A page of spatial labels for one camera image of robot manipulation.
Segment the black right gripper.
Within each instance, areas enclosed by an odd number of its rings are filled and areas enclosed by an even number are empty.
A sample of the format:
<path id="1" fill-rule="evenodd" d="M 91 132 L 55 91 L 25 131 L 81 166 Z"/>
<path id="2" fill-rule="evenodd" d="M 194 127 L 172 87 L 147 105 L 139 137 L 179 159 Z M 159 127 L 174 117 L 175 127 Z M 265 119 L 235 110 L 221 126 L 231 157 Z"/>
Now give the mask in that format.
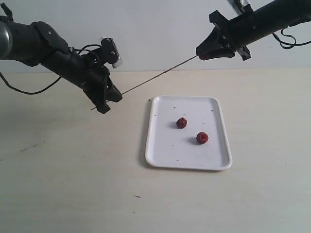
<path id="1" fill-rule="evenodd" d="M 196 48 L 196 54 L 208 55 L 208 60 L 232 58 L 237 52 L 242 59 L 248 60 L 251 54 L 247 45 L 253 32 L 254 11 L 248 10 L 228 20 L 219 11 L 209 15 L 214 28 L 209 36 Z"/>

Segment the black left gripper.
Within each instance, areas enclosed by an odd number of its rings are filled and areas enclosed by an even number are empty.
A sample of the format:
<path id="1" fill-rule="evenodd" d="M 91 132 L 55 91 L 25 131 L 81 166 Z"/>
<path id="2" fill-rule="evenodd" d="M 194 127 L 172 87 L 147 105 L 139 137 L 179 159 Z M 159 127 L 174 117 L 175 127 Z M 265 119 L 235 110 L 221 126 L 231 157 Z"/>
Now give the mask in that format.
<path id="1" fill-rule="evenodd" d="M 83 92 L 95 105 L 98 112 L 105 114 L 110 110 L 107 101 L 119 102 L 121 92 L 109 78 L 110 71 L 104 65 L 95 71 L 86 73 L 86 79 L 81 85 Z"/>

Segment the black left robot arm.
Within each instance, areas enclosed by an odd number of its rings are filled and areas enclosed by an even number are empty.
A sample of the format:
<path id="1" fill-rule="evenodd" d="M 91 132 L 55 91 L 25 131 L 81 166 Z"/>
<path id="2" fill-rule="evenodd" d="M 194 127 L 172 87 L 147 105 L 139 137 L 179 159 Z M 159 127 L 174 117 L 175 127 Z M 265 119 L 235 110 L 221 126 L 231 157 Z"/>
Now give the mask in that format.
<path id="1" fill-rule="evenodd" d="M 122 64 L 114 40 L 107 37 L 100 44 L 81 49 L 68 43 L 47 23 L 30 25 L 14 22 L 13 13 L 1 3 L 4 15 L 0 17 L 0 58 L 15 60 L 29 67 L 42 65 L 60 78 L 82 89 L 98 112 L 110 110 L 107 102 L 119 102 L 122 93 L 110 79 L 105 66 L 117 68 Z"/>

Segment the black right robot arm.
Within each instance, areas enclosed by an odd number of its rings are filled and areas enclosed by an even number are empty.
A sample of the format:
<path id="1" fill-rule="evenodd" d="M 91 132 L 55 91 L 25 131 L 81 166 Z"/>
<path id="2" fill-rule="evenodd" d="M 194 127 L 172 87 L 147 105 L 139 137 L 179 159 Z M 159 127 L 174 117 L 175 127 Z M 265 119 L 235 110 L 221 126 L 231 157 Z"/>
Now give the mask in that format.
<path id="1" fill-rule="evenodd" d="M 238 53 L 248 60 L 251 54 L 247 45 L 311 20 L 309 0 L 274 0 L 257 10 L 247 0 L 231 0 L 229 4 L 237 17 L 228 20 L 219 11 L 209 15 L 214 29 L 196 48 L 199 59 L 232 58 Z"/>

